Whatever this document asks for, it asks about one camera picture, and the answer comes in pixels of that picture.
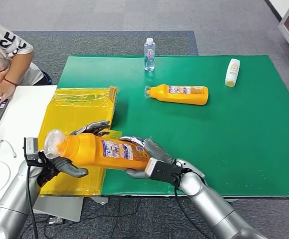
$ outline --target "yellow plastic bag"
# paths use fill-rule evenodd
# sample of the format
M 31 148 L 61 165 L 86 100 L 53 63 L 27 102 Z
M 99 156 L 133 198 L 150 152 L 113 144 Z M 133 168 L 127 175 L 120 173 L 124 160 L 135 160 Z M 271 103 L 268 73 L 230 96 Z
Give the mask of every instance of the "yellow plastic bag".
M 42 150 L 48 132 L 60 129 L 64 134 L 79 130 L 85 125 L 100 120 L 111 121 L 116 103 L 117 89 L 76 88 L 57 89 L 48 104 L 40 129 L 38 144 Z M 118 138 L 121 132 L 110 130 L 110 138 Z M 86 167 L 89 175 L 73 178 L 64 173 L 46 183 L 41 196 L 92 196 L 100 195 L 105 169 Z

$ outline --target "red string bracelet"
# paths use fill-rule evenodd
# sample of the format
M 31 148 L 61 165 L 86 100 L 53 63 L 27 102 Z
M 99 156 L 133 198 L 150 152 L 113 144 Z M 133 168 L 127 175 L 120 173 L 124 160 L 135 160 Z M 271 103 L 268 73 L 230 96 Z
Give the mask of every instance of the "red string bracelet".
M 14 83 L 14 82 L 11 82 L 11 81 L 9 81 L 9 80 L 6 79 L 5 77 L 4 77 L 3 80 L 5 80 L 5 81 L 6 81 L 6 82 L 8 82 L 8 83 L 10 83 L 10 84 L 12 84 L 12 85 L 14 85 L 14 86 L 17 86 L 17 84 Z

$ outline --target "silver robotic arm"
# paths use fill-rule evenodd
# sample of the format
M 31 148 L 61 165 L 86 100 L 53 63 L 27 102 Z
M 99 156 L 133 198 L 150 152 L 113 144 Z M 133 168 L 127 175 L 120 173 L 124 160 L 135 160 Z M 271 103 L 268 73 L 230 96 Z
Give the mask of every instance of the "silver robotic arm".
M 30 213 L 26 195 L 27 164 L 24 161 L 18 173 L 0 200 L 0 239 L 17 239 L 21 234 L 27 216 Z M 32 168 L 29 186 L 32 203 L 39 195 L 40 187 L 37 178 L 42 168 Z
M 93 133 L 108 128 L 108 121 L 89 124 L 73 132 Z M 207 186 L 204 174 L 199 169 L 182 159 L 173 159 L 159 145 L 151 139 L 138 137 L 122 137 L 120 140 L 137 143 L 151 156 L 145 171 L 126 170 L 133 178 L 152 179 L 167 182 L 188 195 L 209 227 L 219 239 L 265 239 L 244 221 L 229 203 L 217 192 Z M 0 200 L 0 239 L 17 239 L 21 234 L 31 208 L 27 201 L 26 189 L 31 196 L 32 205 L 39 195 L 45 183 L 64 172 L 73 177 L 83 177 L 88 174 L 84 168 L 76 168 L 67 158 L 53 159 L 52 163 L 37 150 L 37 138 L 26 138 L 24 141 L 26 161 Z M 27 184 L 28 166 L 31 166 Z
M 125 136 L 120 140 L 137 143 L 151 156 L 144 172 L 126 170 L 134 178 L 168 182 L 188 196 L 218 239 L 266 239 L 244 220 L 228 202 L 209 187 L 204 174 L 194 165 L 173 159 L 151 139 Z

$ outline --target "clear plastic bottle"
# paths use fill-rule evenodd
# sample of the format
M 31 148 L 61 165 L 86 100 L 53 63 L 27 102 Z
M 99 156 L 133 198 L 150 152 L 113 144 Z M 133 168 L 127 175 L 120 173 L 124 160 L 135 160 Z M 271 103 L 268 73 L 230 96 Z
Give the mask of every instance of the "clear plastic bottle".
M 153 38 L 147 38 L 145 43 L 145 70 L 154 70 L 155 43 Z

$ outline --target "white t-shirt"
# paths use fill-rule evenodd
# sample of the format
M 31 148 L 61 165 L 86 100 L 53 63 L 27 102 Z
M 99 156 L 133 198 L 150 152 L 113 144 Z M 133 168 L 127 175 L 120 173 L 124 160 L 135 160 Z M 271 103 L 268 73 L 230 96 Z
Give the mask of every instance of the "white t-shirt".
M 12 57 L 16 54 L 28 54 L 33 46 L 0 25 L 0 67 L 11 66 Z M 33 62 L 18 84 L 33 85 L 44 77 L 42 72 Z

